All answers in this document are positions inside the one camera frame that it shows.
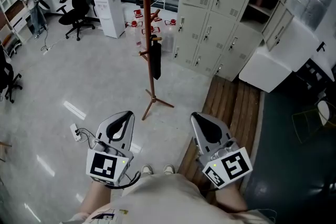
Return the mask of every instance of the person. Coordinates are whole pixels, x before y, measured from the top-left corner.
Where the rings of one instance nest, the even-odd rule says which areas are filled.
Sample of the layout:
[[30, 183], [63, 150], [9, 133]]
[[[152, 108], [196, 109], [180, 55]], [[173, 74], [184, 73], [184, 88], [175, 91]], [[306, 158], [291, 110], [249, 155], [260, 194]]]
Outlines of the person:
[[47, 22], [46, 19], [44, 18], [44, 15], [38, 6], [38, 0], [23, 0], [24, 3], [27, 5], [29, 12], [30, 12], [30, 17], [32, 19], [32, 23], [34, 26], [34, 34], [35, 34], [35, 39], [38, 39], [41, 30], [44, 28], [46, 29], [47, 27]]
[[154, 175], [144, 165], [141, 177], [126, 188], [122, 197], [110, 202], [111, 190], [93, 181], [79, 213], [62, 224], [239, 224], [272, 223], [247, 205], [235, 184], [216, 191], [218, 205], [210, 205], [198, 188], [166, 165], [162, 175]]

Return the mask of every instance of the desk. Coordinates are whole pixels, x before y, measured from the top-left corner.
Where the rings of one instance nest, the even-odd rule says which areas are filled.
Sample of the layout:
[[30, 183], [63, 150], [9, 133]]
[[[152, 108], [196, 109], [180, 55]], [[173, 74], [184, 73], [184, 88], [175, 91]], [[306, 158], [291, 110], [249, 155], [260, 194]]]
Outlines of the desk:
[[27, 19], [30, 17], [30, 12], [28, 8], [24, 7], [15, 17], [10, 21], [11, 26], [16, 31], [16, 34], [20, 41], [25, 44], [28, 39], [32, 36], [27, 25]]

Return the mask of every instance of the black cable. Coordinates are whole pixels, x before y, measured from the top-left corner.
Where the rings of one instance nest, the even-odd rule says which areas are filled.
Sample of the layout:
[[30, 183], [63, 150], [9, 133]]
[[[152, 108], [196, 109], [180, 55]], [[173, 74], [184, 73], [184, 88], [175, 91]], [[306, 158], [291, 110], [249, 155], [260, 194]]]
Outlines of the black cable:
[[47, 37], [48, 37], [48, 30], [47, 30], [46, 26], [44, 26], [43, 28], [44, 28], [45, 31], [47, 31], [47, 35], [44, 39], [44, 46], [41, 48], [41, 51], [43, 51], [44, 49], [46, 49], [48, 51], [47, 44], [46, 44], [46, 40], [47, 40]]

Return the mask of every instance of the white shelf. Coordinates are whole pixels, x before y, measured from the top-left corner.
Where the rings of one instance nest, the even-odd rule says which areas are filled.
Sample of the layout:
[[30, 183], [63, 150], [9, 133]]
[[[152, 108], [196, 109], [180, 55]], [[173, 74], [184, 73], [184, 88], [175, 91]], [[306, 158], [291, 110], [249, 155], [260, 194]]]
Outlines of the white shelf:
[[242, 19], [240, 22], [246, 25], [247, 27], [250, 27], [260, 33], [262, 32], [264, 26], [266, 25], [266, 23], [261, 24], [255, 20], [247, 20], [247, 19]]
[[267, 9], [267, 8], [264, 8], [264, 7], [258, 7], [257, 5], [254, 5], [254, 4], [251, 4], [251, 3], [248, 3], [248, 6], [264, 13], [265, 15], [267, 15], [269, 17], [272, 15], [272, 12], [273, 12], [273, 10], [271, 10], [271, 9]]

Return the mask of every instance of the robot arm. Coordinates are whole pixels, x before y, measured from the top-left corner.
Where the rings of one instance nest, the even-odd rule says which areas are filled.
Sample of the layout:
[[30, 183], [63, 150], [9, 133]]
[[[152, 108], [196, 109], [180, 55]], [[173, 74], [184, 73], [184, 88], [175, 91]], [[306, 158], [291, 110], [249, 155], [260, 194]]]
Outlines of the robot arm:
[[226, 124], [207, 114], [191, 114], [193, 139], [199, 150], [202, 172], [219, 189], [252, 172], [244, 147], [239, 148]]
[[140, 178], [140, 172], [127, 185], [120, 186], [133, 160], [130, 151], [135, 116], [131, 111], [117, 113], [104, 120], [96, 133], [97, 143], [88, 149], [86, 173], [112, 189], [127, 188]]

